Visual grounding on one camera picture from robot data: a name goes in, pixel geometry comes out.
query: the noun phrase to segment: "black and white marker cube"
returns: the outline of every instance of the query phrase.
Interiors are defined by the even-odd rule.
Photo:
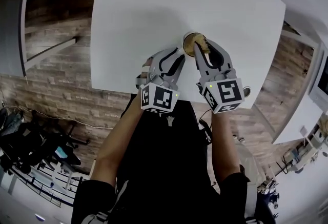
[[[154,113],[171,113],[180,93],[154,83],[141,85],[141,109]]]
[[[202,95],[215,114],[235,110],[244,102],[240,78],[207,82]]]

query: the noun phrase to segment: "black shirt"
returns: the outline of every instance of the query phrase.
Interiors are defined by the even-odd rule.
[[[174,117],[171,127],[168,116]],[[219,184],[220,195],[211,187],[207,142],[187,101],[178,101],[172,113],[161,117],[144,112],[117,173],[119,191],[126,181],[118,201],[108,183],[87,180],[80,184],[72,224],[99,211],[108,212],[114,205],[109,223],[198,217],[217,223],[245,223],[248,179],[242,173],[228,176]]]

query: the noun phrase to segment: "white table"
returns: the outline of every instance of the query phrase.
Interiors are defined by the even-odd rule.
[[[280,0],[94,0],[91,27],[92,87],[137,92],[135,77],[155,52],[181,47],[190,31],[204,34],[225,48],[250,108],[273,60],[283,24]],[[200,74],[187,56],[178,81],[180,99],[206,101],[195,84]]]

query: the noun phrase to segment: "black chair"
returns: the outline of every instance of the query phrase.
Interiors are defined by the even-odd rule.
[[[21,124],[17,132],[0,138],[4,152],[0,165],[6,172],[15,165],[28,174],[31,166],[53,154],[62,141],[60,134],[46,133],[32,123]]]
[[[73,153],[73,148],[68,146],[60,146],[64,153],[67,155],[66,158],[62,158],[59,155],[57,155],[56,152],[52,153],[48,157],[44,158],[43,161],[46,163],[46,165],[52,169],[55,170],[55,168],[51,165],[52,161],[60,162],[64,168],[67,171],[76,172],[76,169],[73,166],[80,166],[81,161],[80,159]]]
[[[32,116],[33,119],[31,121],[31,123],[37,125],[40,127],[40,122],[41,119],[38,117],[37,112],[36,111],[32,111]],[[51,128],[53,131],[58,132],[62,135],[63,140],[65,141],[65,143],[69,146],[71,146],[73,149],[78,148],[78,145],[75,145],[74,143],[80,144],[80,145],[88,145],[90,143],[90,140],[87,139],[87,141],[81,141],[78,139],[74,139],[72,138],[72,132],[75,128],[75,126],[77,125],[77,123],[75,121],[71,122],[71,129],[68,132],[68,134],[65,132],[65,130],[59,125],[59,119],[55,119],[55,118],[51,118],[46,120],[46,122],[43,123],[42,128],[45,129],[47,127]]]

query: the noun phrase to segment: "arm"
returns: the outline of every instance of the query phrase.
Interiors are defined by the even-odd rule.
[[[222,182],[233,173],[240,172],[239,158],[226,113],[212,113],[212,161],[215,178]]]
[[[102,144],[91,179],[107,182],[113,187],[118,166],[128,147],[131,136],[142,116],[140,92]]]

